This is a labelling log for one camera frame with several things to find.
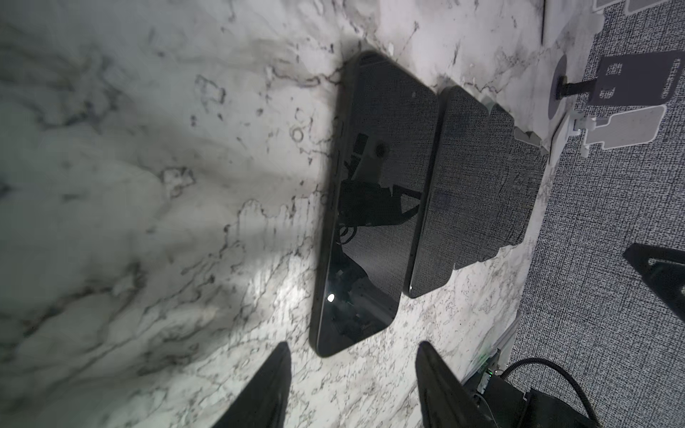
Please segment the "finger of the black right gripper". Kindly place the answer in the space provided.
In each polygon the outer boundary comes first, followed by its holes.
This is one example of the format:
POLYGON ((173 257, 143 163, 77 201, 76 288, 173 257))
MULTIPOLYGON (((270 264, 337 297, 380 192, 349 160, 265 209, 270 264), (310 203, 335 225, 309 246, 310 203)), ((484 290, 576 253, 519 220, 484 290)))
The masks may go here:
POLYGON ((634 243, 623 257, 651 292, 684 321, 684 251, 634 243))

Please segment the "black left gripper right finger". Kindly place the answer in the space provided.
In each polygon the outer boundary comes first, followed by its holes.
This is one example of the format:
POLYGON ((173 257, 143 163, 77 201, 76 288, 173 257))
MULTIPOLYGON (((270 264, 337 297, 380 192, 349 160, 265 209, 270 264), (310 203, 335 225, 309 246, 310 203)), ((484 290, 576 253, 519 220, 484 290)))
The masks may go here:
POLYGON ((424 427, 496 426, 476 406, 430 342, 419 344, 415 366, 424 427))

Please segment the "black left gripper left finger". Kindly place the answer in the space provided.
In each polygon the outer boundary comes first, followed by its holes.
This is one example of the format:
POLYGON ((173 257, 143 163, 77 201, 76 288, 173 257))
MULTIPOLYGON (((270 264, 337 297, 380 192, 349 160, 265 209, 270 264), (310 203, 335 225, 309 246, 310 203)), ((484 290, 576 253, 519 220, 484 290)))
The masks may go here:
POLYGON ((213 427, 283 427, 291 383, 291 351, 280 342, 213 427))

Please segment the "black phone white stripe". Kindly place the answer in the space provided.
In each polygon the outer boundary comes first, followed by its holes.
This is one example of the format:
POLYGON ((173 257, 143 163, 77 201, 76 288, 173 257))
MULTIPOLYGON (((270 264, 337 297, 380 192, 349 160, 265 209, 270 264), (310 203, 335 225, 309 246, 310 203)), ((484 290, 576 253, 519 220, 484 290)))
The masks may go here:
POLYGON ((381 53, 344 69, 310 345, 331 357, 397 315, 424 210, 439 105, 381 53))

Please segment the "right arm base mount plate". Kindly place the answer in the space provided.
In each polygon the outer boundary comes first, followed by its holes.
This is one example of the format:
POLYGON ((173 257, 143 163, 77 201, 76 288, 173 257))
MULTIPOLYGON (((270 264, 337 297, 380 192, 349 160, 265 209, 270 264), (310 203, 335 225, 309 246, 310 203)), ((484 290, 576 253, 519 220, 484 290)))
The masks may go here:
POLYGON ((471 395, 483 394, 490 379, 501 369, 501 348, 494 348, 476 359, 463 385, 471 395))

